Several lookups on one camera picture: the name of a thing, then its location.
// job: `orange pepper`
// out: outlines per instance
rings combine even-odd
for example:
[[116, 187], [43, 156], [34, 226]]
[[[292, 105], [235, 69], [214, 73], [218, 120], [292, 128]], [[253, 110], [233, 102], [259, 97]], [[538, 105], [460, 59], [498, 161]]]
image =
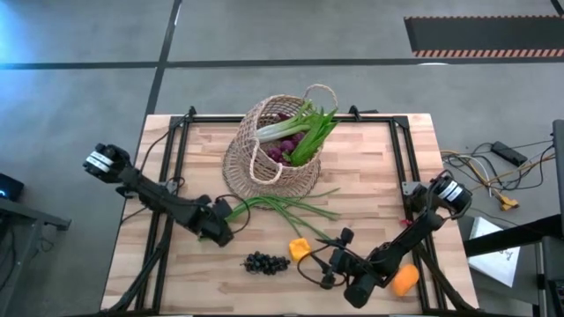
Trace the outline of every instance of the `orange pepper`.
[[311, 247], [305, 238], [290, 241], [290, 255], [292, 256], [292, 260], [299, 261], [310, 252]]
[[419, 272], [413, 264], [401, 268], [391, 282], [394, 293], [403, 297], [419, 281]]

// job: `grey floor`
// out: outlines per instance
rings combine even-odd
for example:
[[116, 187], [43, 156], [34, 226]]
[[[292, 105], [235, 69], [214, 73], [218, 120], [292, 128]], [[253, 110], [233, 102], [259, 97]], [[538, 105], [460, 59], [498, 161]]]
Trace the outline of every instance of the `grey floor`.
[[[172, 6], [173, 0], [0, 0], [0, 63], [155, 62]], [[500, 14], [554, 11], [548, 0], [185, 0], [168, 59], [411, 58], [405, 16]], [[68, 232], [46, 233], [56, 246], [33, 260], [10, 316], [97, 311], [123, 200], [81, 164], [98, 142], [135, 152], [154, 76], [155, 69], [0, 70], [0, 173], [26, 184], [25, 204], [72, 218]], [[552, 120], [564, 117], [563, 82], [560, 63], [171, 69], [155, 113], [182, 114], [189, 106], [200, 114], [244, 113], [266, 96], [300, 95], [322, 83], [344, 110], [354, 104], [430, 113], [440, 146], [468, 151], [496, 140], [549, 139]], [[538, 181], [533, 174], [526, 185]], [[500, 212], [485, 192], [473, 206], [522, 224], [558, 212], [555, 187], [549, 162], [542, 187], [511, 194], [518, 210]], [[474, 276], [488, 312], [531, 314], [530, 306]]]

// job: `butcher block tabletop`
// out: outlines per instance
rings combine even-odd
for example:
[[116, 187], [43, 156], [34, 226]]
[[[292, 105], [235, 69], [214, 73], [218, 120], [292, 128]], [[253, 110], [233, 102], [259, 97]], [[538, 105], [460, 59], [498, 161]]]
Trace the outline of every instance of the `butcher block tabletop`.
[[[430, 114], [400, 114], [409, 117], [412, 140], [422, 181], [429, 181], [442, 171], [441, 155]], [[149, 115], [137, 154], [136, 166], [149, 146], [167, 132], [171, 115]], [[179, 196], [195, 198], [229, 193], [221, 174], [222, 159], [227, 146], [234, 138], [237, 123], [191, 123], [183, 161], [182, 177], [186, 184]], [[411, 177], [404, 146], [402, 130], [398, 129], [402, 157], [407, 177]], [[180, 142], [176, 134], [174, 150]], [[144, 174], [157, 181], [159, 178], [165, 141], [151, 151]], [[172, 155], [170, 173], [175, 164]], [[397, 169], [390, 139], [390, 126], [379, 122], [341, 122], [327, 138], [321, 155], [321, 176], [312, 190], [320, 194], [334, 188], [339, 191], [307, 202], [341, 214], [338, 221], [304, 210], [291, 210], [331, 237], [337, 237], [343, 227], [354, 231], [349, 246], [360, 255], [367, 255], [374, 247], [392, 241], [404, 225], [404, 209], [398, 186]], [[229, 201], [234, 207], [237, 202]], [[123, 216], [143, 206], [137, 200], [129, 200]], [[174, 225], [167, 274], [160, 306], [161, 313], [177, 314], [386, 314], [420, 313], [416, 288], [399, 298], [391, 288], [376, 287], [367, 304], [361, 309], [351, 306], [343, 297], [345, 287], [330, 291], [305, 280], [292, 263], [287, 271], [275, 276], [251, 275], [240, 264], [248, 254], [260, 251], [264, 254], [289, 257], [288, 243], [298, 238], [292, 227], [276, 212], [253, 209], [249, 225], [235, 234], [225, 247], [211, 241], [198, 241], [197, 237], [179, 225]], [[123, 295], [139, 273], [145, 253], [145, 243], [151, 221], [151, 212], [143, 211], [128, 219], [121, 226], [115, 243], [114, 257], [108, 275], [108, 283], [101, 308], [109, 308]], [[246, 213], [241, 214], [230, 226], [235, 230], [244, 224]], [[161, 228], [165, 221], [161, 219]], [[315, 235], [307, 228], [301, 229], [304, 238], [313, 249], [319, 248]], [[478, 301], [472, 285], [470, 270], [464, 254], [463, 242], [456, 221], [448, 221], [433, 234], [439, 265], [448, 280], [472, 306]], [[330, 249], [319, 256], [329, 260]], [[403, 264], [412, 262], [410, 254]], [[320, 280], [320, 269], [312, 259], [302, 263], [307, 275]], [[152, 299], [155, 276], [147, 289]], [[430, 274], [426, 282], [431, 307], [436, 307]]]

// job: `white paper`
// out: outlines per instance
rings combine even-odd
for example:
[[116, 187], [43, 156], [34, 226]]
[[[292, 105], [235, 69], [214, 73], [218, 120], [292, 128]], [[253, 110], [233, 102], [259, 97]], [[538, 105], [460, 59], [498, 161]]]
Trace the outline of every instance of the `white paper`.
[[[482, 217], [474, 219], [474, 225], [470, 234], [470, 239], [474, 239], [485, 234], [501, 231], [501, 228]], [[517, 259], [519, 259], [520, 247], [483, 254], [468, 258], [468, 265], [487, 276], [512, 287]]]

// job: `wicker basket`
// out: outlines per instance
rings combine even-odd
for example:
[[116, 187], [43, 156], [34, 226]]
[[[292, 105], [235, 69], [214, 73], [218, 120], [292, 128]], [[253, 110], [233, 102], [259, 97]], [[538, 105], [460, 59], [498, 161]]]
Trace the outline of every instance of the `wicker basket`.
[[321, 162], [319, 147], [314, 157], [303, 166], [283, 166], [268, 157], [271, 147], [278, 147], [279, 141], [260, 144], [256, 131], [278, 121], [277, 114], [290, 116], [300, 110], [309, 92], [321, 88], [330, 92], [338, 105], [337, 96], [326, 85], [311, 85], [303, 98], [277, 95], [256, 104], [243, 118], [235, 139], [229, 144], [223, 162], [223, 176], [227, 186], [241, 197], [257, 195], [304, 196], [315, 185]]

